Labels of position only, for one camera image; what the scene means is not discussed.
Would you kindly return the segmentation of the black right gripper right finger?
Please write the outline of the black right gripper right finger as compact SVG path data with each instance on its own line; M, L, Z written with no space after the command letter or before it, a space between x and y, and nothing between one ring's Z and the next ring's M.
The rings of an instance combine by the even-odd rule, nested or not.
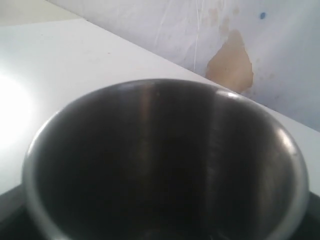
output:
M320 240L320 197L309 194L306 214L292 236L293 240Z

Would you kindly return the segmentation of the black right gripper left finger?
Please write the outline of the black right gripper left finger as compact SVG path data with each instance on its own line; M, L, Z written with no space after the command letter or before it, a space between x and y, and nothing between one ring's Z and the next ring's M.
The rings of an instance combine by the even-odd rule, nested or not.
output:
M0 238L2 240L38 238L38 231L25 207L21 186L16 186L0 195Z

